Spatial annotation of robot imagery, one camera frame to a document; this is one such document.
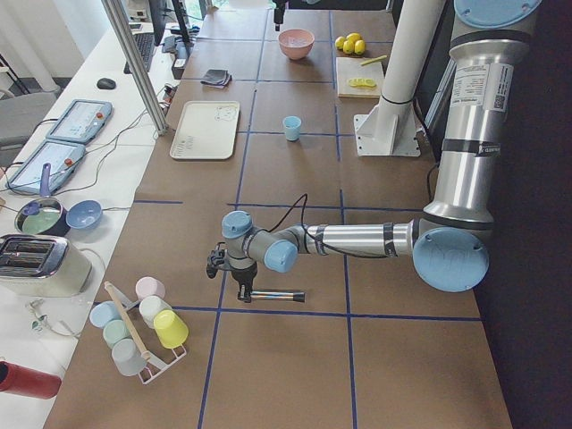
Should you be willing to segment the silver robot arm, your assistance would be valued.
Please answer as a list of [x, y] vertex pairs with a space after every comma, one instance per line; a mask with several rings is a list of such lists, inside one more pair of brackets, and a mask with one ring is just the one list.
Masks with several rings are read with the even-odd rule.
[[[407, 162], [421, 153], [414, 96], [445, 7], [443, 1], [402, 5], [378, 103], [353, 119], [358, 160], [366, 166], [354, 180], [359, 192], [379, 191], [382, 199], [403, 205], [408, 186], [421, 176], [420, 165]], [[223, 218], [223, 240], [207, 260], [209, 277], [230, 273], [244, 302], [303, 300], [301, 291], [254, 287], [259, 266], [285, 273], [303, 254], [410, 257], [417, 275], [445, 292], [470, 290], [485, 277], [485, 243], [493, 227], [487, 203], [501, 127], [513, 71], [528, 52], [540, 3], [456, 1], [452, 7], [450, 65], [443, 80], [451, 90], [449, 113], [438, 172], [428, 178], [433, 195], [422, 212], [405, 223], [299, 221], [262, 229], [250, 214], [233, 211]]]

